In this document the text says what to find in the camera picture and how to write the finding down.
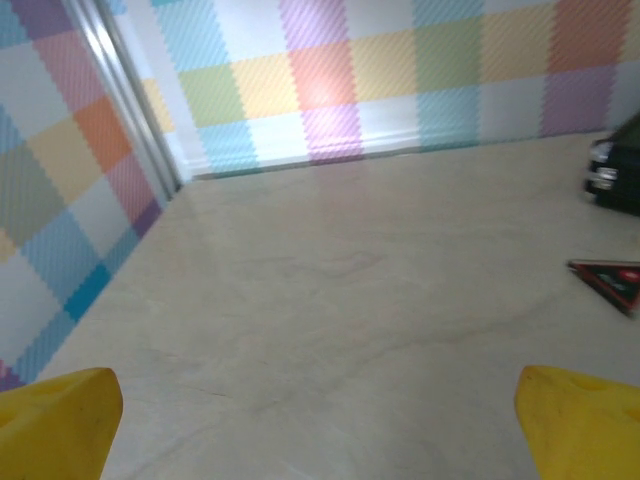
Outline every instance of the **metal door frame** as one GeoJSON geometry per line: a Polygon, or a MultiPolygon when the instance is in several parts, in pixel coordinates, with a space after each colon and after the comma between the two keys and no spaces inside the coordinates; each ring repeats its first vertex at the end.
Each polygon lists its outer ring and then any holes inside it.
{"type": "Polygon", "coordinates": [[[63,0],[96,60],[105,87],[141,162],[158,176],[167,200],[182,182],[142,82],[104,0],[63,0]]]}

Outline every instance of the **pastel checkered wall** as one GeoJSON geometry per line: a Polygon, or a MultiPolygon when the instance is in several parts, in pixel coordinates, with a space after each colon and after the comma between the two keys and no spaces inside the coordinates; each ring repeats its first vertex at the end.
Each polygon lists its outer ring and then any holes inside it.
{"type": "Polygon", "coordinates": [[[0,391],[35,379],[165,204],[60,0],[0,0],[0,391]]]}
{"type": "Polygon", "coordinates": [[[640,0],[112,3],[195,173],[600,130],[640,109],[640,0]]]}

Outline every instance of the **black object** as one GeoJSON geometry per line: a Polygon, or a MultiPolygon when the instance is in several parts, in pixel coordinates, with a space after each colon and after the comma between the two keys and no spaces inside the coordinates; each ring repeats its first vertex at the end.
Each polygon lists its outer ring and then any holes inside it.
{"type": "Polygon", "coordinates": [[[619,311],[634,316],[640,301],[640,262],[570,260],[567,266],[619,311]]]}
{"type": "Polygon", "coordinates": [[[640,113],[591,145],[584,190],[598,205],[640,214],[640,113]]]}

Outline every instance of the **yellow square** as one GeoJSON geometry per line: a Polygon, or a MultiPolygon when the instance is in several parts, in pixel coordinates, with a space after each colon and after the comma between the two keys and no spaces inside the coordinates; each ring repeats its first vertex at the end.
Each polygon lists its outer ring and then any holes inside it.
{"type": "Polygon", "coordinates": [[[353,40],[351,55],[359,102],[417,92],[413,30],[353,40]]]}
{"type": "Polygon", "coordinates": [[[73,118],[31,137],[27,145],[67,205],[102,175],[98,161],[73,118]]]}
{"type": "Polygon", "coordinates": [[[142,85],[144,86],[147,99],[151,104],[151,108],[153,109],[153,113],[156,116],[156,120],[158,121],[160,128],[164,133],[173,132],[175,127],[171,121],[171,115],[169,115],[167,104],[160,93],[158,82],[156,82],[155,78],[147,78],[142,80],[142,85]]]}
{"type": "Polygon", "coordinates": [[[231,65],[246,118],[297,112],[300,108],[286,54],[231,65]]]}
{"type": "Polygon", "coordinates": [[[482,83],[546,74],[553,15],[553,4],[485,15],[482,83]]]}
{"type": "Polygon", "coordinates": [[[3,228],[0,228],[0,264],[5,263],[15,253],[16,246],[3,228]]]}
{"type": "Polygon", "coordinates": [[[640,60],[640,0],[631,2],[631,20],[627,25],[627,36],[622,49],[622,62],[640,60]]]}

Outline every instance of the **marble floor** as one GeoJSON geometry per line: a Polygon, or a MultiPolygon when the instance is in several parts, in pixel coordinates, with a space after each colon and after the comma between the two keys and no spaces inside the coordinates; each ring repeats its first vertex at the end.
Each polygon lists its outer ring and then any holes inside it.
{"type": "Polygon", "coordinates": [[[523,366],[640,384],[564,266],[640,259],[579,194],[593,138],[191,184],[41,378],[118,374],[106,480],[535,479],[523,366]]]}

